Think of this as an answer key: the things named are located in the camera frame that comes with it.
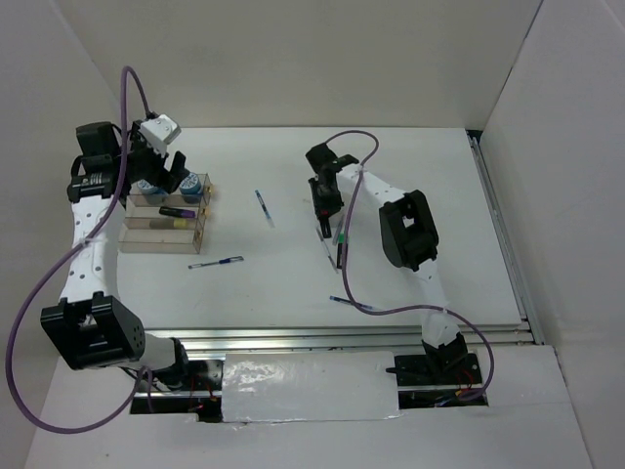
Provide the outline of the blue slime jar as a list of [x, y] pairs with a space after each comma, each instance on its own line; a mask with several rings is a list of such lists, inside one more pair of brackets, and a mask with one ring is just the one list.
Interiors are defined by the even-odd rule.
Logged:
[[185, 203], [198, 203], [204, 193], [204, 185], [201, 178], [190, 172], [180, 183], [179, 191]]
[[159, 191], [159, 188], [149, 183], [147, 180], [137, 182], [137, 190], [142, 195], [152, 195]]

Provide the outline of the green highlighter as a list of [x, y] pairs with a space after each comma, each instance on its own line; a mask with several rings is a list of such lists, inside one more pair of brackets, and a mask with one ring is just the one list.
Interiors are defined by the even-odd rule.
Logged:
[[337, 256], [336, 256], [336, 268], [339, 271], [343, 270], [344, 265], [344, 252], [346, 250], [346, 245], [348, 244], [348, 237], [344, 232], [341, 232], [337, 238]]

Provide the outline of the purple highlighter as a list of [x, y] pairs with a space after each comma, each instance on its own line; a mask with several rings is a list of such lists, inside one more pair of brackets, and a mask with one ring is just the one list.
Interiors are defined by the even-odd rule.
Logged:
[[161, 206], [159, 208], [159, 214], [167, 217], [180, 218], [180, 219], [194, 219], [196, 213], [193, 210], [174, 208], [168, 206]]

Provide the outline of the yellow highlighter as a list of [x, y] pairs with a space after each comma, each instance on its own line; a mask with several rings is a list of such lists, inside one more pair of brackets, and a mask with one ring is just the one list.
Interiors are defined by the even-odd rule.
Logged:
[[148, 222], [151, 230], [187, 230], [186, 219], [152, 219]]

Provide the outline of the blue pen bottom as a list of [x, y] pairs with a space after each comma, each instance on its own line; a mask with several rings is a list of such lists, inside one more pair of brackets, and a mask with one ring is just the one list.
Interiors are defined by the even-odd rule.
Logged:
[[343, 298], [343, 297], [338, 297], [338, 296], [335, 296], [335, 295], [330, 295], [329, 296], [329, 300], [331, 302], [334, 302], [334, 303], [338, 303], [338, 304], [354, 307], [358, 311], [361, 311], [361, 312], [363, 312], [363, 313], [365, 313], [365, 314], [367, 314], [369, 316], [381, 316], [381, 315], [383, 315], [383, 312], [379, 308], [375, 308], [375, 307], [370, 306], [370, 305], [358, 303], [358, 302], [352, 301], [352, 300], [350, 300], [348, 298]]

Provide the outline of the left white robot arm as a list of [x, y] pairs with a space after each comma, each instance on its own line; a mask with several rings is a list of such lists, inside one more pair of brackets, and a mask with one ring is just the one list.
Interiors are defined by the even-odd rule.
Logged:
[[192, 378], [181, 341], [145, 332], [140, 318], [119, 299], [117, 238], [133, 184], [145, 180], [173, 192], [188, 174], [176, 152], [165, 165], [167, 147], [181, 133], [165, 114], [150, 113], [132, 124], [121, 155], [121, 132], [111, 122], [80, 126], [81, 148], [71, 167], [67, 196], [73, 215], [69, 269], [57, 305], [42, 310], [40, 323], [73, 370], [147, 366], [161, 388], [179, 391]]

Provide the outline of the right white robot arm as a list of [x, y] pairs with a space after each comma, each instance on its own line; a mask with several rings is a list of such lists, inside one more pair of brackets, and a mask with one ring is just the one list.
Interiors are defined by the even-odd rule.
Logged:
[[377, 212], [382, 250], [392, 266], [409, 270], [426, 303], [419, 309], [422, 345], [426, 356], [425, 377], [395, 366], [390, 373], [419, 383], [446, 383], [458, 374], [468, 356], [460, 327], [447, 309], [438, 274], [439, 236], [426, 196], [419, 190], [407, 192], [391, 186], [368, 172], [354, 156], [338, 156], [326, 143], [306, 153], [313, 171], [308, 179], [312, 207], [322, 241], [348, 234], [347, 224], [332, 228], [330, 220], [340, 212], [350, 214], [356, 198]]

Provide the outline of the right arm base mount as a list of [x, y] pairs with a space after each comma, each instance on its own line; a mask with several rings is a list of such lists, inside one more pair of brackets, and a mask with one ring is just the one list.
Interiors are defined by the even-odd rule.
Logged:
[[386, 369], [396, 378], [398, 407], [402, 410], [436, 407], [485, 406], [485, 396], [462, 400], [481, 387], [478, 357], [470, 353], [445, 373], [435, 373], [425, 355], [394, 356], [395, 365]]

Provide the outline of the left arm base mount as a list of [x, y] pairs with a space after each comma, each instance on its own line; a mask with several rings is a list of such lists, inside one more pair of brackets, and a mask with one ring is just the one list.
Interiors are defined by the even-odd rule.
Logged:
[[132, 415], [189, 415], [204, 423], [221, 423], [222, 360], [189, 361], [182, 372], [154, 372], [144, 379], [130, 404]]

